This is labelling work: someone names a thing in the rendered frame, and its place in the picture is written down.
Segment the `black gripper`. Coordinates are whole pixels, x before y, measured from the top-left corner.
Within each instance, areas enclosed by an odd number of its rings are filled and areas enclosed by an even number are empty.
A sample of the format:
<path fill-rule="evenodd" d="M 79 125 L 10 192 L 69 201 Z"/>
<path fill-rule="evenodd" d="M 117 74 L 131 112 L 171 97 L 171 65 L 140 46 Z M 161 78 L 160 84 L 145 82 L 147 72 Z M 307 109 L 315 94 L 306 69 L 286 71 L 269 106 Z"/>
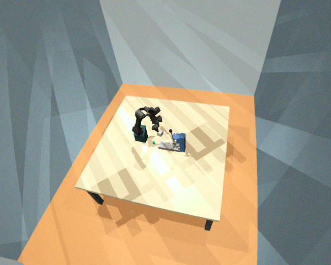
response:
<path fill-rule="evenodd" d="M 158 131 L 159 122 L 156 123 L 156 118 L 157 118 L 157 117 L 158 117 L 158 116 L 156 116 L 154 119 L 151 119 L 152 124 L 154 124 L 154 125 L 152 125 L 152 130 L 155 130 L 156 132 L 159 132 L 159 131 Z"/>

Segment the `blue arbor press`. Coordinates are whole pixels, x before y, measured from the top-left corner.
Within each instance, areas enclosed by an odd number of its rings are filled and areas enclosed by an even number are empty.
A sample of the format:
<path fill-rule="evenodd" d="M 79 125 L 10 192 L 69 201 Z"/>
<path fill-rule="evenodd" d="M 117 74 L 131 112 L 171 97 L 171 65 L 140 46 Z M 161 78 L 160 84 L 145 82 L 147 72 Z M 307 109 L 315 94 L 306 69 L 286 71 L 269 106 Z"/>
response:
<path fill-rule="evenodd" d="M 169 132 L 172 135 L 173 143 L 160 141 L 158 149 L 176 151 L 176 152 L 185 152 L 185 148 L 186 148 L 185 133 L 172 134 L 172 129 L 169 129 Z"/>

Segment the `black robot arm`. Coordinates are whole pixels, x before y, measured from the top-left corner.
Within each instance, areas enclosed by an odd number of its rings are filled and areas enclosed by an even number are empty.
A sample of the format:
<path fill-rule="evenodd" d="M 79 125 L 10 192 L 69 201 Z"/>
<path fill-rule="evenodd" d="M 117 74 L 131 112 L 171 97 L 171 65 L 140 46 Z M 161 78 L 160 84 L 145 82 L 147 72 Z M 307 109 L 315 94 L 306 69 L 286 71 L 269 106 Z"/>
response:
<path fill-rule="evenodd" d="M 142 112 L 142 110 L 144 110 L 146 113 L 146 115 Z M 146 116 L 149 116 L 150 119 L 154 119 L 159 112 L 160 112 L 160 108 L 159 107 L 143 107 L 143 108 L 139 108 L 135 111 L 135 117 L 136 117 L 136 122 L 135 122 L 135 126 L 132 127 L 132 131 L 139 136 L 140 134 L 143 133 L 143 128 L 141 127 L 141 121 L 142 119 L 144 119 Z M 158 122 L 162 122 L 162 117 L 159 115 L 156 118 L 156 123 Z"/>

